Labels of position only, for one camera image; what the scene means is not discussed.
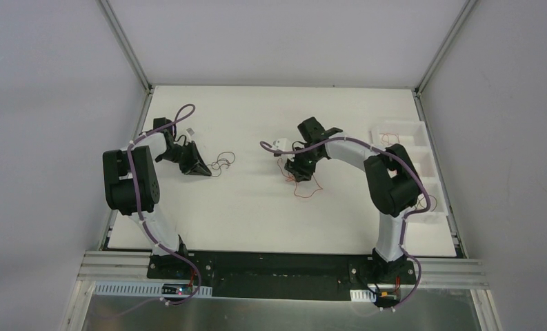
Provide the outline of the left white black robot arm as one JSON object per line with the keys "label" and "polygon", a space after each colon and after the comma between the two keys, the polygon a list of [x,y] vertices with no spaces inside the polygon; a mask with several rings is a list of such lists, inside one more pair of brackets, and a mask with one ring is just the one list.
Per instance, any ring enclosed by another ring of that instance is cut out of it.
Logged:
{"label": "left white black robot arm", "polygon": [[156,118],[144,132],[121,150],[102,154],[106,202],[111,210],[132,219],[152,246],[147,276],[151,279],[182,279],[197,273],[188,250],[159,207],[160,185],[156,163],[178,165],[184,175],[211,176],[194,141],[177,143],[174,124]]}

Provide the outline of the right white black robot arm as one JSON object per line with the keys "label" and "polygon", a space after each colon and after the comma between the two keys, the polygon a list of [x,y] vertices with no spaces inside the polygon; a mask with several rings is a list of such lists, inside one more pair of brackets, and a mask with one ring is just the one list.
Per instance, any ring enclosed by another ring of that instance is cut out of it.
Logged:
{"label": "right white black robot arm", "polygon": [[339,128],[325,129],[314,117],[302,121],[297,129],[304,144],[284,166],[295,181],[311,180],[322,159],[343,161],[364,172],[371,201],[379,211],[379,232],[369,266],[360,268],[357,275],[366,283],[395,281],[407,268],[406,217],[422,193],[407,150],[400,144],[380,150]]}

